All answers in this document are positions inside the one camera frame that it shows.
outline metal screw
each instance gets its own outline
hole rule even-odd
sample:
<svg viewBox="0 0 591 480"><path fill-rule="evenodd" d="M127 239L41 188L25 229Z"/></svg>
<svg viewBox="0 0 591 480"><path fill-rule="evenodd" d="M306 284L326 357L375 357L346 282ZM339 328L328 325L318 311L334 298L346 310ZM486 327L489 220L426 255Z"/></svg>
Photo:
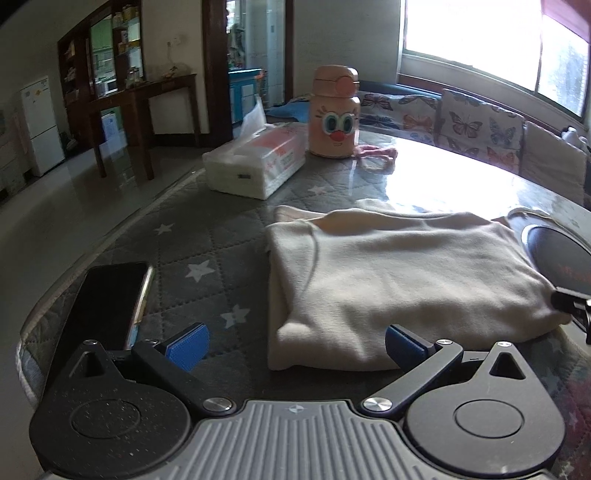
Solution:
<svg viewBox="0 0 591 480"><path fill-rule="evenodd" d="M392 401L382 397L369 397L363 401L363 407L369 411L388 411L392 408Z"/></svg>
<svg viewBox="0 0 591 480"><path fill-rule="evenodd" d="M230 410L230 408L232 408L232 401L223 397L208 398L203 402L203 408L205 408L205 410L220 413Z"/></svg>

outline phone screen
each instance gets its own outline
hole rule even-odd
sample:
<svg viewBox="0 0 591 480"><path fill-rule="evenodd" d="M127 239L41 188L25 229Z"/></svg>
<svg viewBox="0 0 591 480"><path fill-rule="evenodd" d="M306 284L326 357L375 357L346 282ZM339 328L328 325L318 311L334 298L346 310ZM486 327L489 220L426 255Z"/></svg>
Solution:
<svg viewBox="0 0 591 480"><path fill-rule="evenodd" d="M61 331L46 391L84 340L98 340L105 350L125 350L133 345L151 272L145 262L88 271Z"/></svg>

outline googly eye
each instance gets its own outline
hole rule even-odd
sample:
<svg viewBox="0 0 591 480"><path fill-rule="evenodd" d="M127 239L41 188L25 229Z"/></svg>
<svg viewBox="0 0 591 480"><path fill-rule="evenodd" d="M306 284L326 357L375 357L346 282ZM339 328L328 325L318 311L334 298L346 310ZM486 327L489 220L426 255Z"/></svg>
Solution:
<svg viewBox="0 0 591 480"><path fill-rule="evenodd" d="M339 118L339 128L345 133L345 135L349 135L353 131L353 127L355 126L355 116L352 113L344 113Z"/></svg>
<svg viewBox="0 0 591 480"><path fill-rule="evenodd" d="M322 117L322 130L325 134L330 135L337 130L339 126L339 116L334 112L328 112Z"/></svg>

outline blue gripper pad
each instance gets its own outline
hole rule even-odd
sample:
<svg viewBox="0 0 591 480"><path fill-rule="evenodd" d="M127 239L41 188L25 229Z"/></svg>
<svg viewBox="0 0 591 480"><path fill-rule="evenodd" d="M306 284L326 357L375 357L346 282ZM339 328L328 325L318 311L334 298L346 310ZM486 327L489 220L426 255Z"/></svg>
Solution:
<svg viewBox="0 0 591 480"><path fill-rule="evenodd" d="M158 347L177 367L190 372L209 350L209 330L204 324L195 323Z"/></svg>
<svg viewBox="0 0 591 480"><path fill-rule="evenodd" d="M386 330L386 352L404 371L411 371L430 356L433 344L412 334L400 325L390 325Z"/></svg>

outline butterfly pattern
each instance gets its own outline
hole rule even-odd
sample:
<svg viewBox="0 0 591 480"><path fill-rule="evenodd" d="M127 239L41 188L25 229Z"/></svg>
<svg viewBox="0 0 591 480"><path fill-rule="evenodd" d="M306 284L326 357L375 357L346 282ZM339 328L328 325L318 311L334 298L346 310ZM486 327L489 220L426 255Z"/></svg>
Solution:
<svg viewBox="0 0 591 480"><path fill-rule="evenodd" d="M494 118L490 118L489 120L491 124L491 141L495 145L503 144L507 148L510 147L517 129L511 127L503 130Z"/></svg>
<svg viewBox="0 0 591 480"><path fill-rule="evenodd" d="M402 128L404 130L423 129L428 133L433 132L433 120L428 116L414 118L413 116L406 114L402 117L402 121Z"/></svg>
<svg viewBox="0 0 591 480"><path fill-rule="evenodd" d="M377 106L384 110L394 111L390 105L390 99L384 95L377 95L376 93L368 93L363 97L361 106L368 106L370 108Z"/></svg>
<svg viewBox="0 0 591 480"><path fill-rule="evenodd" d="M472 147L462 150L457 142L450 137L447 138L447 143L449 144L449 148L452 149L452 152L459 153L460 155L465 155L466 157L476 158L478 153L480 152L480 148Z"/></svg>
<svg viewBox="0 0 591 480"><path fill-rule="evenodd" d="M464 121L456 112L449 112L449 115L452 117L452 128L455 133L465 135L468 138L478 137L478 131L482 126L482 122L470 122L470 117L468 117L467 121Z"/></svg>
<svg viewBox="0 0 591 480"><path fill-rule="evenodd" d="M481 102L479 99L468 96L468 95L464 95L463 93L460 92L452 92L453 95L453 99L456 102L461 102L464 104L469 103L472 106L481 106L483 104L483 102Z"/></svg>
<svg viewBox="0 0 591 480"><path fill-rule="evenodd" d="M410 138L412 138L416 142L426 143L428 145L433 145L433 139L429 137L429 135L420 135L416 132L412 132L410 134Z"/></svg>
<svg viewBox="0 0 591 480"><path fill-rule="evenodd" d="M497 153L491 147L487 147L486 156L488 157L489 164L510 171L511 173L518 173L519 165L514 152L507 152L505 154Z"/></svg>
<svg viewBox="0 0 591 480"><path fill-rule="evenodd" d="M437 99L427 97L424 95L405 95L398 100L398 104L406 105L410 102L414 102L415 100L421 100L423 103L431 107L433 110L437 110L437 105L439 104L439 101Z"/></svg>
<svg viewBox="0 0 591 480"><path fill-rule="evenodd" d="M400 130L400 126L397 125L393 119L388 116L381 115L361 115L359 118L361 125L369 125L370 127L381 127L389 128L394 130Z"/></svg>
<svg viewBox="0 0 591 480"><path fill-rule="evenodd" d="M505 109L501 108L500 106L491 105L491 110L496 113L501 113L501 112L505 113L509 118L517 117L516 113L510 112L509 110L505 110Z"/></svg>

